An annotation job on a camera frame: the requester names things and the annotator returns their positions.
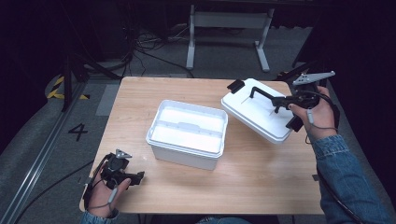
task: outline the hand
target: hand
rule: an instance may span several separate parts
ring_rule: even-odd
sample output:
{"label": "hand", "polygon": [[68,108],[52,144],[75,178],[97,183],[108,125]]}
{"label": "hand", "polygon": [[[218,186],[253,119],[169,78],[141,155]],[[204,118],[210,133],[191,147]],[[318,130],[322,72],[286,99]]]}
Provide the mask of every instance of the hand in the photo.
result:
{"label": "hand", "polygon": [[108,199],[112,193],[112,189],[108,188],[103,180],[101,180],[100,173],[96,176],[93,181],[93,185],[96,186],[92,190],[92,196],[90,199],[88,212],[97,216],[97,217],[109,217],[116,207],[117,201],[121,194],[128,189],[129,184],[131,183],[130,178],[126,178],[123,180],[117,187],[117,193],[114,197],[114,200],[111,203],[108,203]]}
{"label": "hand", "polygon": [[[319,93],[329,96],[329,90],[324,87],[318,86],[318,91]],[[337,134],[337,131],[334,128],[334,114],[332,112],[332,107],[325,100],[320,98],[318,105],[311,109],[314,124],[309,123],[306,109],[294,104],[290,104],[289,109],[295,115],[300,117],[304,123],[306,131],[314,138],[313,140]]]}

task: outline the denim jacket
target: denim jacket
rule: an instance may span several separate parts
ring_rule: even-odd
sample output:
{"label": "denim jacket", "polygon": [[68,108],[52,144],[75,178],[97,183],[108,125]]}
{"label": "denim jacket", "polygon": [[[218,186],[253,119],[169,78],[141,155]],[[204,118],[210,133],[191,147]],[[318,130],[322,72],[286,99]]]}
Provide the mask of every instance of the denim jacket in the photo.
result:
{"label": "denim jacket", "polygon": [[[344,138],[334,135],[319,139],[312,144],[318,169],[342,201],[364,223],[390,223],[390,217],[368,182],[357,158],[349,151]],[[340,207],[321,181],[320,206],[328,223],[355,223]],[[115,218],[100,218],[88,212],[83,214],[80,224],[115,223]],[[227,219],[229,224],[241,220]]]}

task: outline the wooden table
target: wooden table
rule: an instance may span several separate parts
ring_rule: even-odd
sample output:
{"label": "wooden table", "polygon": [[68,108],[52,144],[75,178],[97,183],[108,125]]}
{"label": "wooden table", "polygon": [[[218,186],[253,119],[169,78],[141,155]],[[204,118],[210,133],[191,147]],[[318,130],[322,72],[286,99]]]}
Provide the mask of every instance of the wooden table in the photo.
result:
{"label": "wooden table", "polygon": [[[221,108],[233,80],[125,77],[93,167],[119,148],[133,155],[127,173],[145,171],[119,209],[137,214],[323,214],[316,161],[302,128],[275,145],[229,116],[224,153],[214,171],[156,160],[146,134],[162,100]],[[290,94],[284,82],[264,81]]]}

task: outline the white plastic lid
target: white plastic lid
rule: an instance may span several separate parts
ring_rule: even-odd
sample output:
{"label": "white plastic lid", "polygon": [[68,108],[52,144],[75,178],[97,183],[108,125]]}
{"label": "white plastic lid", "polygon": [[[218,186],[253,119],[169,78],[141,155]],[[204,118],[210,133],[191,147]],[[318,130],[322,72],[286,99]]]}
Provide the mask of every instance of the white plastic lid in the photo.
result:
{"label": "white plastic lid", "polygon": [[272,143],[283,143],[291,132],[286,125],[293,117],[292,112],[280,107],[276,113],[269,98],[258,92],[250,98],[250,93],[257,87],[273,96],[285,95],[253,78],[244,82],[245,86],[239,91],[230,92],[221,99],[223,108]]}
{"label": "white plastic lid", "polygon": [[228,123],[223,110],[164,100],[148,130],[150,145],[218,158]]}

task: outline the white plastic container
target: white plastic container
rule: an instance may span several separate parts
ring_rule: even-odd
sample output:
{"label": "white plastic container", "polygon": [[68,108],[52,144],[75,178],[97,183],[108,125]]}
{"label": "white plastic container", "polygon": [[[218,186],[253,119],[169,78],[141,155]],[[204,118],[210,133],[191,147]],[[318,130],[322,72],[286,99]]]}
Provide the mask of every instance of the white plastic container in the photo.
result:
{"label": "white plastic container", "polygon": [[214,170],[224,149],[224,110],[164,100],[146,136],[156,159]]}
{"label": "white plastic container", "polygon": [[225,111],[245,123],[255,132],[259,133],[274,144],[283,143],[290,135],[291,129],[286,125],[292,119],[291,111],[280,107],[278,113],[267,97],[255,92],[250,98],[253,87],[266,91],[272,96],[285,96],[278,91],[249,78],[244,81],[245,86],[235,93],[228,93],[221,99]]}

